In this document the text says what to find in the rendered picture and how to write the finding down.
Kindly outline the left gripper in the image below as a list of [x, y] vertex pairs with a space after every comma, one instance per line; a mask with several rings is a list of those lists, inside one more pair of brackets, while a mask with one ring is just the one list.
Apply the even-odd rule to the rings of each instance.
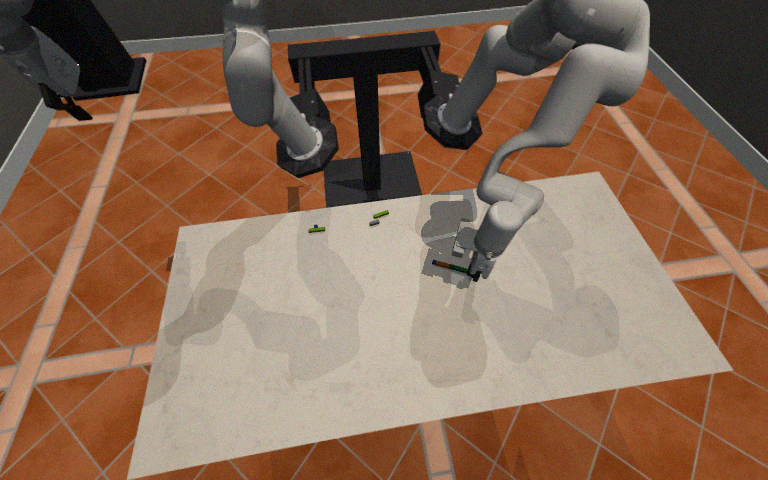
[[467, 275], [472, 277], [474, 282], [478, 282], [481, 274], [483, 279], [487, 279], [499, 256], [491, 257], [491, 260], [486, 260], [485, 255], [482, 255], [479, 251], [474, 251], [470, 264], [471, 267], [469, 266]]

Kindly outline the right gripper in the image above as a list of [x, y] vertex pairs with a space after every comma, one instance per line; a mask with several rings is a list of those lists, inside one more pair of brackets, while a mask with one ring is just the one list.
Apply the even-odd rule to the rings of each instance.
[[[99, 88], [84, 75], [67, 48], [60, 48], [41, 31], [31, 27], [36, 31], [36, 39], [30, 46], [1, 55], [27, 81], [41, 90], [46, 107], [66, 110], [78, 121], [92, 120], [93, 117], [75, 105], [71, 97], [77, 85], [85, 92], [98, 91]], [[60, 104], [63, 103], [60, 97], [64, 97], [68, 104]]]

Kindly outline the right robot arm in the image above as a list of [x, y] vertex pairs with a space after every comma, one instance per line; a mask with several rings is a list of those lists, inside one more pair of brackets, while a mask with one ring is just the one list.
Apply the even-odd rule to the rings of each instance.
[[[0, 54], [23, 50], [35, 41], [36, 31], [21, 18], [33, 2], [0, 0]], [[252, 127], [267, 124], [287, 145], [292, 159], [314, 157], [321, 149], [322, 134], [309, 126], [272, 70], [266, 0], [220, 0], [220, 4], [223, 70], [233, 113]]]

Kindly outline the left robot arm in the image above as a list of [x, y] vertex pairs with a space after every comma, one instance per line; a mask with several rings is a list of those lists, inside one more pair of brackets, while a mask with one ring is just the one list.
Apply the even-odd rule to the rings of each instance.
[[451, 256], [462, 258], [469, 249], [491, 260], [505, 251], [541, 208], [544, 193], [499, 172], [501, 164], [521, 149], [569, 145], [595, 103], [627, 102], [646, 73], [649, 32], [650, 12], [643, 0], [533, 0], [508, 26], [485, 32], [449, 102], [437, 111], [440, 125], [453, 134], [469, 131], [496, 85], [496, 71], [529, 76], [561, 60], [576, 41], [585, 45], [566, 56], [529, 128], [492, 155], [477, 187], [478, 198], [491, 206], [479, 230], [460, 222]]

